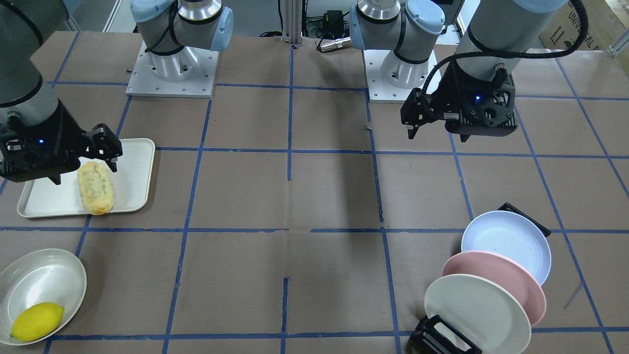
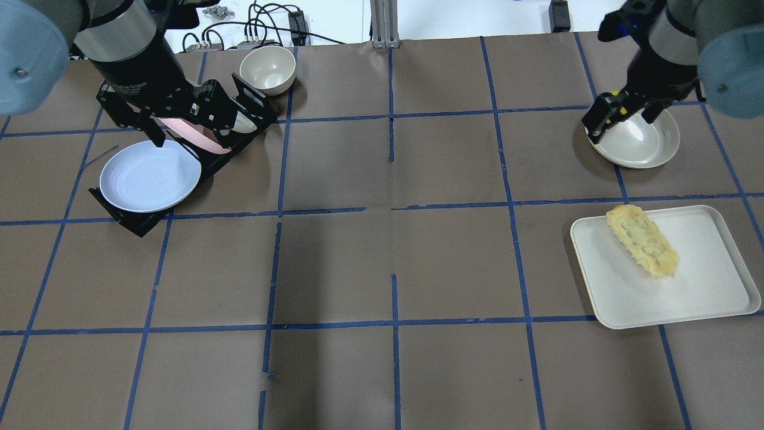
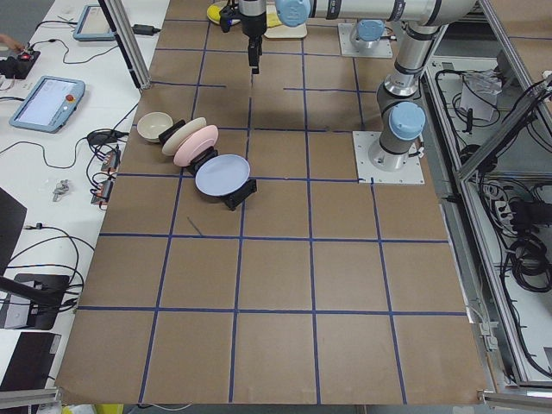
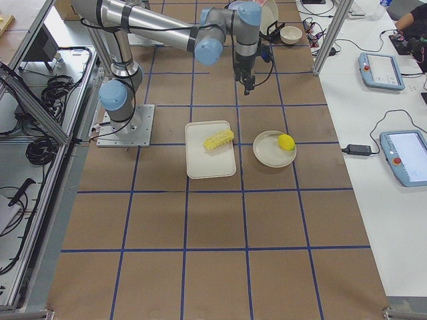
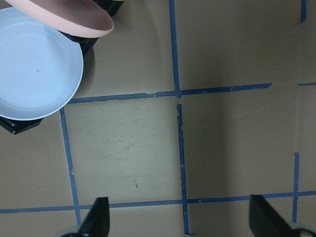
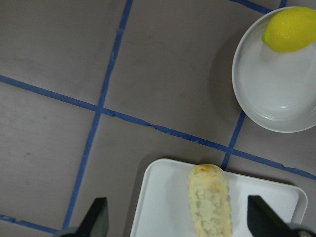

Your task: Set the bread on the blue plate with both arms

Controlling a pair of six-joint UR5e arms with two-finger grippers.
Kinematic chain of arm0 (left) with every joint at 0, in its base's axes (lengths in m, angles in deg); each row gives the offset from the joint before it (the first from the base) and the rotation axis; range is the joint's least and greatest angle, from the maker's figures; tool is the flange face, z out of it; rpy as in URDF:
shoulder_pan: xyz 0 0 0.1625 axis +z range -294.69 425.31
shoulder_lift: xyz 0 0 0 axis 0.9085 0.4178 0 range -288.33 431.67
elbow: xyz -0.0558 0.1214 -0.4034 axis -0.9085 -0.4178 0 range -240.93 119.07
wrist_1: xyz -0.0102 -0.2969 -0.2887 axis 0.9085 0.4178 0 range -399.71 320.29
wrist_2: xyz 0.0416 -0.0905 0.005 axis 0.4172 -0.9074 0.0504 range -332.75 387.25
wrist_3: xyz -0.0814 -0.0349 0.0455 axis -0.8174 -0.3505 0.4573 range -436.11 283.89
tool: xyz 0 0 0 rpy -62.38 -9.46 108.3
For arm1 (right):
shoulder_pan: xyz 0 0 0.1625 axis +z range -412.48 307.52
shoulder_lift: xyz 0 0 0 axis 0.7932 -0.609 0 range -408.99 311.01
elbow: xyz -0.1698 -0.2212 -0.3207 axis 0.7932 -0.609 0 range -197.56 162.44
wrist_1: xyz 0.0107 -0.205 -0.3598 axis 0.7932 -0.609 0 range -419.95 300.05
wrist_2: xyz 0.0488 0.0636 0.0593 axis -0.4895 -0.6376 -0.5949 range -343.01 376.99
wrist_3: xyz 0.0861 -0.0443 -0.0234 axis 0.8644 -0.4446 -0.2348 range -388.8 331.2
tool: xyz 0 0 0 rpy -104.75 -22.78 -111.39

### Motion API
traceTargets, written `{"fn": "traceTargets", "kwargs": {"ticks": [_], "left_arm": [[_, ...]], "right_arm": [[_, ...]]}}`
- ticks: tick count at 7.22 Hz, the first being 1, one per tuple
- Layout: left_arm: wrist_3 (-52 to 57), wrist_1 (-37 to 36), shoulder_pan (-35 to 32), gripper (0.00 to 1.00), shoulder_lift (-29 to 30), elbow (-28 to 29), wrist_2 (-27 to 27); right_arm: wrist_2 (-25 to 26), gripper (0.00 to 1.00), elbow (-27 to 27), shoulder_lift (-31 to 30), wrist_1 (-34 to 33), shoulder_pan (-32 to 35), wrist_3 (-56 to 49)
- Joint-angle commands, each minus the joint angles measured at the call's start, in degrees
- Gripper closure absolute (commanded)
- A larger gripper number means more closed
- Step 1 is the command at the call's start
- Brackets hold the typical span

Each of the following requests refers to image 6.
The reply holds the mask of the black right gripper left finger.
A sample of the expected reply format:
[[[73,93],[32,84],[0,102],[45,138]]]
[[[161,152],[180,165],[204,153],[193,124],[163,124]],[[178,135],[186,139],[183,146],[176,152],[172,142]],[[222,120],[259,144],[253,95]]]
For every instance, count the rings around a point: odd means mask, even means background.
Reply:
[[[106,237],[109,230],[106,197],[96,198],[76,231],[79,237]]]

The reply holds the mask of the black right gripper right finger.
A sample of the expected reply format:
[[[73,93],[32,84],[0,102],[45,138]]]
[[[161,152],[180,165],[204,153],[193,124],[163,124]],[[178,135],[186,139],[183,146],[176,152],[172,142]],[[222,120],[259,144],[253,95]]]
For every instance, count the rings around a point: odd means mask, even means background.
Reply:
[[[247,226],[253,237],[299,237],[263,200],[261,196],[248,196]]]

